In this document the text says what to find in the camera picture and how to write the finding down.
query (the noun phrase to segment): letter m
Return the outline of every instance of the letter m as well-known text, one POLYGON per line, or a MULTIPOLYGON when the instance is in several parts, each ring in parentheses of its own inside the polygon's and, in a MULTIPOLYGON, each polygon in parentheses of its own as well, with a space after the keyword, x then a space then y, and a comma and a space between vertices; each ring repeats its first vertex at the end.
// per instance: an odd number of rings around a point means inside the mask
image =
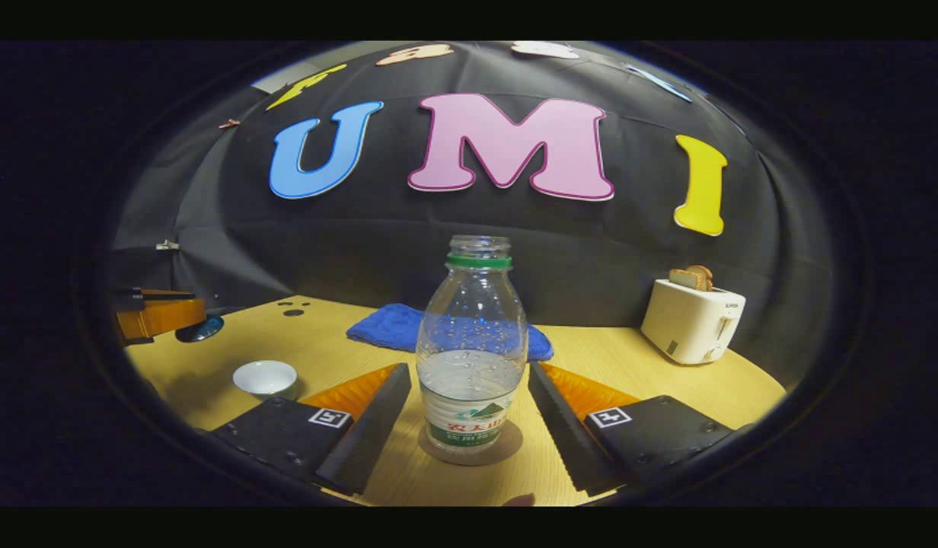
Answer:
POLYGON ((507 188, 520 176, 538 149, 544 166, 531 186, 544 194, 602 201, 614 195, 606 180, 598 143, 598 121, 605 112, 593 104, 551 98, 514 124, 489 98, 480 94, 427 97, 421 107, 432 111, 425 163, 409 176, 416 190, 462 190, 476 174, 462 164, 462 145, 469 143, 497 187, 507 188))

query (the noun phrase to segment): blue disc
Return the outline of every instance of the blue disc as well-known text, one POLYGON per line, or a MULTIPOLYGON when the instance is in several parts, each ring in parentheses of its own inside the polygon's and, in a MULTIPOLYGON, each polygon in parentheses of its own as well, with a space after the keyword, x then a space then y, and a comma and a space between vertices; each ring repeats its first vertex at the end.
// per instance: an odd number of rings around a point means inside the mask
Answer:
POLYGON ((174 336, 182 343, 197 343, 199 340, 205 340, 214 336, 214 334, 222 330, 222 326, 224 325, 225 320, 221 317, 208 316, 202 323, 177 330, 177 332, 174 332, 174 336))

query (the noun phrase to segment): letter cutout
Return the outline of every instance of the letter cutout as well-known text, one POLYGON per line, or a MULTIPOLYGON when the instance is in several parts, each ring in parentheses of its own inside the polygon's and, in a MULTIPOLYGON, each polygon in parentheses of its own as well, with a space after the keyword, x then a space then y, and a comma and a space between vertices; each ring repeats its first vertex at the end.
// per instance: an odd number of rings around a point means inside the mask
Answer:
POLYGON ((400 52, 390 53, 386 58, 379 60, 375 65, 385 66, 393 65, 396 62, 403 62, 408 59, 428 59, 437 58, 437 56, 447 56, 449 53, 455 53, 448 44, 432 44, 430 46, 417 46, 416 48, 402 49, 400 52))
POLYGON ((662 88, 665 91, 668 91, 670 94, 674 94, 674 96, 681 98, 681 100, 687 101, 688 103, 692 103, 692 99, 686 96, 686 94, 682 93, 681 91, 675 89, 675 86, 673 86, 673 84, 666 82, 665 80, 661 79, 658 76, 655 76, 651 72, 646 72, 646 70, 642 70, 640 68, 633 67, 632 65, 628 65, 628 63, 625 63, 625 66, 628 67, 630 70, 633 70, 633 72, 637 72, 640 75, 646 77, 646 79, 650 80, 651 83, 656 84, 656 86, 662 88))
POLYGON ((462 165, 462 145, 468 142, 497 187, 513 184, 543 146, 544 166, 533 174, 533 188, 592 202, 614 195, 614 185, 605 178, 598 141, 598 121, 605 118, 605 112, 593 104, 551 98, 520 124, 514 124, 482 94, 427 97, 421 107, 432 111, 432 125, 425 162, 409 176, 415 190, 462 190, 475 183, 476 174, 462 165))
POLYGON ((337 72, 337 70, 341 70, 345 66, 347 65, 334 66, 333 68, 328 68, 327 70, 325 70, 325 72, 318 72, 314 74, 313 76, 308 76, 306 78, 303 78, 301 81, 293 84, 292 87, 287 90, 287 93, 283 94, 283 97, 278 98, 278 100, 276 100, 275 103, 270 104, 270 106, 267 107, 266 110, 270 110, 270 108, 276 107, 277 104, 284 104, 286 101, 291 100, 293 97, 298 96, 299 93, 301 93, 301 91, 303 91, 304 89, 309 88, 313 84, 316 84, 317 82, 320 82, 320 80, 323 80, 324 78, 326 78, 327 74, 330 74, 331 72, 337 72))
POLYGON ((270 166, 270 188, 280 197, 289 200, 309 198, 331 190, 350 175, 361 158, 364 134, 368 118, 381 110, 379 101, 355 104, 334 112, 330 120, 337 121, 337 136, 333 138, 330 159, 318 170, 304 171, 299 163, 306 146, 310 129, 317 127, 320 120, 310 118, 298 122, 276 134, 276 151, 270 166))
POLYGON ((676 135, 675 142, 689 156, 689 190, 685 203, 675 208, 675 224, 710 236, 723 233, 719 204, 723 200, 726 157, 699 139, 676 135))
POLYGON ((570 49, 570 46, 554 44, 553 42, 517 40, 513 43, 513 46, 510 46, 510 49, 513 49, 514 52, 528 53, 532 56, 548 56, 548 58, 561 59, 580 59, 580 56, 578 56, 577 53, 573 51, 573 49, 570 49))

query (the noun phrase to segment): black fabric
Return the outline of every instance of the black fabric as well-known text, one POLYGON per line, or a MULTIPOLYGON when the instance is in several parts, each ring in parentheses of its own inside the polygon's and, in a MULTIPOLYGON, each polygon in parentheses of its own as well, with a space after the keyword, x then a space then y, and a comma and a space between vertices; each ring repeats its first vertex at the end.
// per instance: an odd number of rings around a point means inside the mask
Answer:
MULTIPOLYGON (((796 384, 834 313, 835 263, 820 178, 797 153, 726 100, 708 100, 702 90, 635 59, 629 60, 672 81, 692 103, 630 72, 623 60, 597 53, 532 58, 505 42, 451 45, 455 53, 444 58, 396 65, 375 66, 389 52, 348 60, 270 111, 265 108, 285 89, 267 100, 239 91, 236 107, 247 108, 242 125, 223 134, 205 115, 205 125, 193 124, 141 178, 128 204, 138 221, 122 228, 118 249, 155 237, 179 242, 173 288, 196 292, 214 311, 292 294, 420 309, 445 276, 452 234, 509 236, 511 279, 528 319, 571 326, 639 327, 655 279, 670 268, 705 264, 717 287, 747 298, 730 347, 786 387, 796 384), (465 166, 477 174, 468 190, 408 187, 409 173, 423 165, 431 119, 418 103, 448 93, 484 94, 517 123, 552 97, 605 109, 601 156, 616 187, 613 199, 578 202, 533 190, 529 177, 542 168, 543 150, 507 190, 490 182, 468 147, 465 166), (303 170, 317 169, 337 131, 330 115, 369 100, 384 107, 369 119, 361 159, 343 183, 302 200, 272 193, 268 174, 278 132, 319 118, 301 163, 303 170), (720 212, 726 229, 719 237, 680 228, 673 219, 688 188, 678 134, 715 146, 729 162, 720 212), (202 142, 201 150, 188 147, 191 139, 202 142), (174 193, 157 198, 161 185, 174 193), (142 212, 152 215, 157 207, 152 202, 161 202, 153 216, 160 222, 142 223, 142 212)), ((222 105, 215 112, 225 114, 222 105)))

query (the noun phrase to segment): white bowl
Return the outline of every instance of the white bowl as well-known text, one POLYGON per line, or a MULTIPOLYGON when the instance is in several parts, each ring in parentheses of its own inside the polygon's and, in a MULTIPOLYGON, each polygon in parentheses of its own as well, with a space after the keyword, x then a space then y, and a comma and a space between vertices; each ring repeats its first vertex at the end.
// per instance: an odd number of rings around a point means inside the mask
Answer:
POLYGON ((254 396, 272 396, 294 385, 296 370, 275 360, 250 362, 233 372, 232 382, 254 396))

